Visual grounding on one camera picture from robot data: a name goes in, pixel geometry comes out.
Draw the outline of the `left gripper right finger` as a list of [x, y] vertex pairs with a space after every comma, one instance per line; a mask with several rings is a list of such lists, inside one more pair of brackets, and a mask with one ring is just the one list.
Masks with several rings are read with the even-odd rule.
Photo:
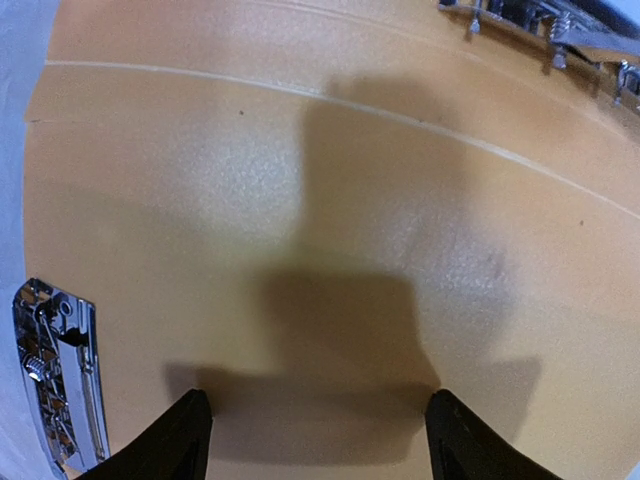
[[513, 448], [447, 389], [437, 391], [425, 413], [435, 479], [555, 479]]

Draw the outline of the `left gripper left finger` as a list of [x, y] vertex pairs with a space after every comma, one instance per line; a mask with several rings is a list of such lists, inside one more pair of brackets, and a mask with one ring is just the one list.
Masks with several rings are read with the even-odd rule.
[[129, 445], [81, 477], [204, 479], [213, 413], [207, 394], [191, 389]]

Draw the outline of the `orange file folder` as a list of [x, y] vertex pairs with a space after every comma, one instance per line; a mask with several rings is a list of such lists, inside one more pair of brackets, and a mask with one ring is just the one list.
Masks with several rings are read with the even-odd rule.
[[186, 390], [212, 479], [427, 479], [451, 390], [565, 479], [639, 461], [639, 110], [433, 1], [63, 1], [27, 272], [96, 307], [113, 451]]

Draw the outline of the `chrome folder spring clip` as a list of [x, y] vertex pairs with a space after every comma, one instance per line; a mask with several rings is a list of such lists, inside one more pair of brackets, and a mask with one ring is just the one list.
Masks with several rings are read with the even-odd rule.
[[616, 105], [639, 110], [639, 20], [611, 1], [440, 1], [438, 9], [467, 17], [471, 35], [489, 25], [545, 50], [550, 67], [579, 70]]

